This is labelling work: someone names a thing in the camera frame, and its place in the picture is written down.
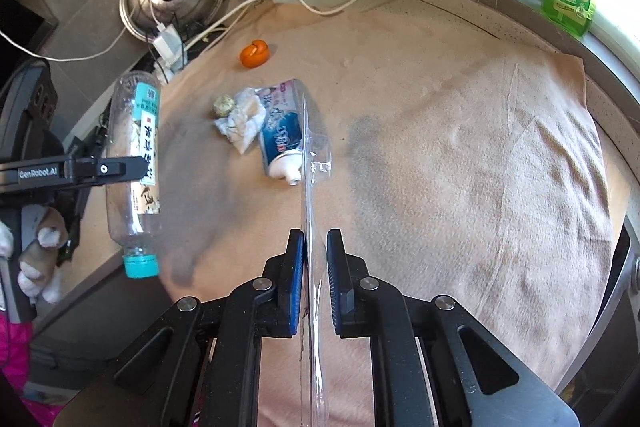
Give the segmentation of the gloved left hand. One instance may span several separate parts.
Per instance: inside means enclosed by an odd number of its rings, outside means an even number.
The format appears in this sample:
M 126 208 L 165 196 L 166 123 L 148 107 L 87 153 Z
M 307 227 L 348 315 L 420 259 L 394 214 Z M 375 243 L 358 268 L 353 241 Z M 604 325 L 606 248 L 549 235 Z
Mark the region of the gloved left hand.
M 55 305 L 62 296 L 58 251 L 68 241 L 64 218 L 58 210 L 40 205 L 26 206 L 21 217 L 29 242 L 17 257 L 17 286 L 29 299 Z

